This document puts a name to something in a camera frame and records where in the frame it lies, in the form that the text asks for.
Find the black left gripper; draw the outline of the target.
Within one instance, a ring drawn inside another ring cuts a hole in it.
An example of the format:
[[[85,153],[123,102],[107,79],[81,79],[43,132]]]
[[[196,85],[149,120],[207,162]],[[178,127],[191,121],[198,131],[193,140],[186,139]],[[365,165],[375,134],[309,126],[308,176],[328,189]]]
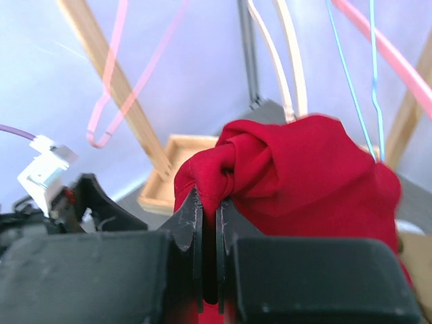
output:
[[[86,211],[97,232],[147,230],[148,225],[111,200],[93,173],[83,173],[71,186],[63,186],[50,203],[49,215],[34,206],[29,195],[13,205],[13,211],[1,214],[1,254],[17,240],[51,234],[83,233]]]

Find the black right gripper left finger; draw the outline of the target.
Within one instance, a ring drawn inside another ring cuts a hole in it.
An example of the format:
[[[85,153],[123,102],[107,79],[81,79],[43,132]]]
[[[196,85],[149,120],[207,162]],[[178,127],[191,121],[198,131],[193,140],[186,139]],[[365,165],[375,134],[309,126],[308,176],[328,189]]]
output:
[[[159,229],[22,238],[1,259],[2,323],[197,323],[203,206]]]

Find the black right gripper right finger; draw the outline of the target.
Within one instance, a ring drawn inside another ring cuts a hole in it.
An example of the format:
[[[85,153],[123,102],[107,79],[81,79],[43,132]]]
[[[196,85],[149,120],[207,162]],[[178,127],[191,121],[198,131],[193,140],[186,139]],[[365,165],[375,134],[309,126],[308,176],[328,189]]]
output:
[[[395,254],[373,239],[267,236],[231,200],[216,212],[226,323],[420,323]]]

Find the red skirt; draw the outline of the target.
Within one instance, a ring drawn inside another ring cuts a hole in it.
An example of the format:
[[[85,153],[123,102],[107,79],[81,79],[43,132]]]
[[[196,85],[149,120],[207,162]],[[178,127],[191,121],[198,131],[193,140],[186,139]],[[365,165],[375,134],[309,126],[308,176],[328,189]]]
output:
[[[397,175],[359,148],[331,117],[225,125],[214,148],[195,154],[177,172],[177,209],[193,188],[204,210],[207,300],[200,323],[223,322],[215,298],[215,213],[225,198],[267,235],[366,237],[398,250],[395,214],[402,189]]]

